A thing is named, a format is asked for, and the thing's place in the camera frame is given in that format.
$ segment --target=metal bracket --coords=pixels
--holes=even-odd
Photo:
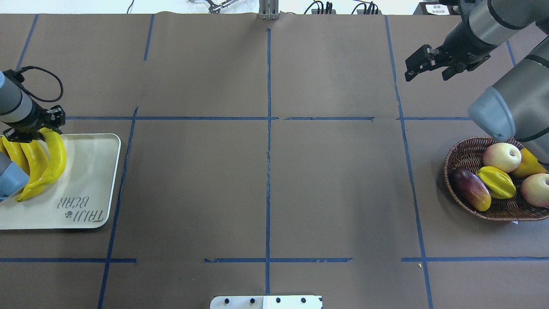
[[[278,0],[259,0],[259,19],[278,19]]]
[[[322,296],[218,296],[210,309],[322,309]]]

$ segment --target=brown basket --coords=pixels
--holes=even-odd
[[[522,149],[522,146],[515,139],[506,141]],[[549,217],[549,208],[535,207],[528,204],[520,194],[520,185],[525,178],[513,178],[513,183],[517,187],[517,193],[512,198],[499,200],[492,198],[492,204],[487,211],[479,212],[469,203],[462,201],[450,186],[448,174],[458,167],[468,168],[471,172],[477,173],[483,166],[482,154],[490,145],[498,143],[491,137],[471,137],[455,144],[444,161],[444,182],[450,191],[450,195],[463,209],[469,213],[486,220],[491,221],[539,221]]]

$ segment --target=robotic hand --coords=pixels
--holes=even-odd
[[[38,69],[54,76],[61,87],[61,94],[53,100],[43,100],[21,84],[25,81],[22,73]],[[44,109],[32,98],[42,102],[55,102],[63,96],[63,84],[55,74],[38,67],[24,67],[19,70],[7,70],[0,74],[0,121],[11,128],[4,131],[8,141],[31,142],[43,139],[38,132],[41,128],[49,128],[57,133],[59,127],[65,124],[65,112],[56,105],[51,109]],[[29,176],[23,172],[15,162],[0,153],[0,201],[19,191],[29,181]]]
[[[442,79],[472,71],[531,23],[549,35],[549,0],[440,0],[459,5],[462,21],[437,49],[423,45],[406,59],[406,81],[447,67]],[[515,137],[549,166],[549,37],[471,105],[469,116],[499,141]]]

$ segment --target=white tray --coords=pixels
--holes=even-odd
[[[38,196],[0,203],[0,229],[91,229],[107,222],[120,156],[115,134],[63,134],[63,175]],[[39,141],[47,153],[46,144]]]

